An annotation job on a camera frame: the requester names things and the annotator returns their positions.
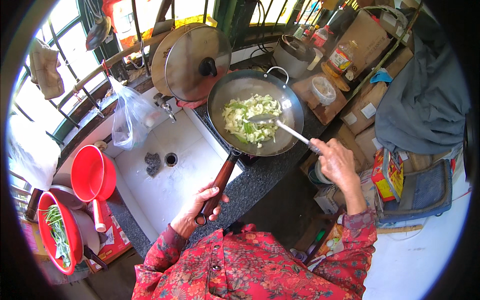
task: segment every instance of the granite countertop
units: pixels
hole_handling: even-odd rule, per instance
[[[268,54],[252,59],[241,61],[230,67],[231,70],[247,69],[253,64],[258,64],[258,61],[268,60]],[[306,71],[305,74],[295,80],[291,79],[288,86],[291,86],[298,80],[307,78],[319,70],[315,68],[313,71]],[[285,80],[286,77],[278,72],[273,72],[273,75]],[[308,106],[300,100],[303,108],[304,125],[303,135],[306,138],[319,137],[325,130],[323,126]],[[218,142],[229,152],[230,147],[227,143],[216,133],[212,123],[208,118],[206,104],[199,106],[195,110],[196,115],[205,124],[207,129],[218,140]],[[304,155],[309,152],[307,145],[302,142],[296,143],[290,150],[285,153],[262,157],[256,161],[252,166],[242,166],[243,172],[236,177],[225,188],[225,194],[230,198],[229,203],[221,203],[222,212],[217,221],[208,222],[204,227],[197,228],[189,239],[189,245],[197,242],[204,236],[209,235],[214,230],[219,228],[227,228],[230,224],[239,219],[243,214],[250,210],[260,199],[263,198],[291,169],[299,164],[299,161]],[[127,206],[121,200],[121,196],[116,190],[110,199],[107,200],[108,205],[116,217],[118,223],[129,238],[132,246],[137,250],[139,255],[145,257],[150,249],[152,243],[138,226],[135,219],[130,214]]]

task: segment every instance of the sink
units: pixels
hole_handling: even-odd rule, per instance
[[[167,227],[200,187],[215,179],[227,157],[191,109],[182,109],[175,116],[176,123],[169,119],[163,121],[149,133],[141,148],[114,155],[117,176],[121,176],[118,184],[128,187],[118,187],[128,209],[139,225],[150,223],[157,233]],[[153,177],[146,173],[147,152],[159,153],[162,160],[160,170]],[[178,157],[173,167],[168,167],[164,160],[170,152]],[[241,172],[235,166],[230,181]],[[152,240],[151,232],[147,236]]]

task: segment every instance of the hanging cloth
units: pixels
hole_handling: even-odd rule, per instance
[[[40,86],[45,100],[60,97],[65,93],[63,80],[57,68],[60,66],[58,50],[53,50],[44,41],[34,38],[30,46],[31,81]]]

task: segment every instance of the wooden cutting board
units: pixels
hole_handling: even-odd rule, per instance
[[[342,108],[347,104],[347,99],[343,93],[338,89],[338,87],[330,82],[335,89],[336,99],[328,106],[320,104],[316,96],[311,92],[312,79],[314,77],[323,76],[328,78],[323,72],[320,72],[316,75],[310,76],[307,79],[294,83],[292,85],[292,90],[297,94],[297,96],[307,103],[308,107],[313,111],[315,116],[320,120],[323,125],[330,123],[333,118],[339,113]]]
[[[204,23],[190,23],[180,26],[170,32],[158,45],[152,61],[152,81],[156,89],[165,96],[173,96],[165,80],[165,64],[175,42],[192,28],[206,26]]]

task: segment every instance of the sink drain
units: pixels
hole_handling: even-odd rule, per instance
[[[165,155],[165,163],[169,167],[173,167],[174,165],[176,165],[178,160],[179,160],[178,156],[173,152],[170,152],[167,155]]]

